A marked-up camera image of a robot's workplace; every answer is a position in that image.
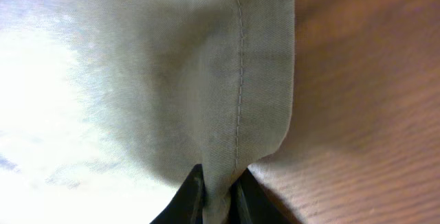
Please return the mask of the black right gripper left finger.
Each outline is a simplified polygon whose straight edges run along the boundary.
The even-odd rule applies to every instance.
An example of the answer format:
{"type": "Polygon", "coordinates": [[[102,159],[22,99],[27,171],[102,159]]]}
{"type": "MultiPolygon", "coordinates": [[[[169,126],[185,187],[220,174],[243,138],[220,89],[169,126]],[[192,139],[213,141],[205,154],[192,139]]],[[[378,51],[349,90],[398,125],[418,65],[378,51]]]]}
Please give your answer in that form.
{"type": "Polygon", "coordinates": [[[170,203],[151,221],[151,224],[202,224],[204,194],[202,165],[197,164],[170,203]]]}

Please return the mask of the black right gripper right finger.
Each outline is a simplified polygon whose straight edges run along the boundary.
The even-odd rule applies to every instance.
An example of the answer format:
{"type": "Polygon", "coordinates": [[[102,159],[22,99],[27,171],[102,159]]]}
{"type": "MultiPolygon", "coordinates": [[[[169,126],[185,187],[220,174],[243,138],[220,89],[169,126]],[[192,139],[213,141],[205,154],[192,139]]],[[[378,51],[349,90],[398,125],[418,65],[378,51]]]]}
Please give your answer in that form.
{"type": "Polygon", "coordinates": [[[230,196],[229,224],[292,224],[248,169],[232,184],[230,196]]]}

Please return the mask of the khaki shorts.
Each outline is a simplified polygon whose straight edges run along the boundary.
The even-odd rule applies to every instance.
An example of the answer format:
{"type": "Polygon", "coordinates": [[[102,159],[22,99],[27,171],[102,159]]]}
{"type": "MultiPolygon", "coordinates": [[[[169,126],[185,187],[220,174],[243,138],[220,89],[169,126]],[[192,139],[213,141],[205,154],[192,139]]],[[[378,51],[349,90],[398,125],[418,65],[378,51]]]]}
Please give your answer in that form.
{"type": "Polygon", "coordinates": [[[1,222],[148,223],[199,164],[227,223],[293,76],[294,0],[1,0],[1,222]]]}

